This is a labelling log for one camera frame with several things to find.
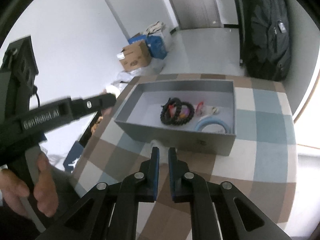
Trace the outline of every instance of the plaid tablecloth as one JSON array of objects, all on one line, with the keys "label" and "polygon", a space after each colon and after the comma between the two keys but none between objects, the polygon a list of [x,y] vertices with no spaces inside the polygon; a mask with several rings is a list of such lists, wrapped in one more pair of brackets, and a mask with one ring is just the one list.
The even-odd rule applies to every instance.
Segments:
[{"label": "plaid tablecloth", "polygon": [[[297,170],[292,113],[281,83],[247,77],[212,74],[168,74],[135,77],[104,116],[72,173],[82,196],[98,182],[113,184],[137,172],[151,155],[151,145],[134,141],[114,122],[137,83],[155,80],[234,80],[236,140],[230,156],[177,151],[191,171],[207,181],[232,182],[281,228],[292,208]],[[168,164],[160,166],[158,198],[139,203],[137,239],[191,239],[188,203],[174,204]]]}]

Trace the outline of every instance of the coiled black cord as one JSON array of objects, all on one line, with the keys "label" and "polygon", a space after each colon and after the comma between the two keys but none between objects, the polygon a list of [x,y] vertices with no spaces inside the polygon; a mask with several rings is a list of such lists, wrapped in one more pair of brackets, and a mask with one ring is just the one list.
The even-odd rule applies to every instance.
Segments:
[{"label": "coiled black cord", "polygon": [[[176,108],[175,114],[173,117],[170,116],[169,106],[173,105]],[[186,118],[179,118],[182,106],[185,105],[189,109],[189,115]],[[179,98],[169,98],[168,102],[163,106],[161,111],[160,120],[165,125],[184,125],[191,121],[195,114],[195,109],[193,105],[188,102],[181,102]]]}]

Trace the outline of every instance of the table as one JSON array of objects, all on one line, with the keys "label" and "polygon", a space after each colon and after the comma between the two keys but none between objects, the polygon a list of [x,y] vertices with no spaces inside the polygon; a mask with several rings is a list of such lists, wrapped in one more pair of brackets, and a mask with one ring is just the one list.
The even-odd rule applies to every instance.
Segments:
[{"label": "table", "polygon": [[[98,182],[122,181],[151,155],[151,145],[132,140],[114,122],[137,83],[155,80],[233,80],[236,140],[230,156],[177,150],[179,160],[207,181],[232,182],[280,227],[288,221],[296,187],[297,152],[289,102],[281,83],[214,74],[166,74],[135,77],[104,116],[79,159],[72,183],[82,196]],[[158,198],[139,203],[137,238],[185,240],[191,237],[188,203],[174,204],[168,164],[160,166]]]}]

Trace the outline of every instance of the black backpack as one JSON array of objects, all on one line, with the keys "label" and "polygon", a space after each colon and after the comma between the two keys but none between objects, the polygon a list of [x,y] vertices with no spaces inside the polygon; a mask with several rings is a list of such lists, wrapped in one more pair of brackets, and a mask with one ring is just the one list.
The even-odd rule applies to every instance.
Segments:
[{"label": "black backpack", "polygon": [[290,39],[284,0],[243,0],[243,62],[250,76],[281,81],[290,67]]}]

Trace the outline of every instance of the open box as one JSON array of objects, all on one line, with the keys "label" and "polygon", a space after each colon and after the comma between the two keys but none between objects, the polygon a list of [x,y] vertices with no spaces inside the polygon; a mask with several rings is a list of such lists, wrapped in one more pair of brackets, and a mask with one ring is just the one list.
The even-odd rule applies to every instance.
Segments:
[{"label": "open box", "polygon": [[[163,105],[169,98],[179,98],[196,107],[203,101],[208,107],[218,107],[215,115],[229,128],[230,133],[195,131],[200,117],[182,126],[164,125],[160,121]],[[166,147],[180,150],[228,156],[236,138],[235,93],[233,81],[182,80],[156,81],[138,84],[115,122],[132,139],[150,143],[156,139]]]}]

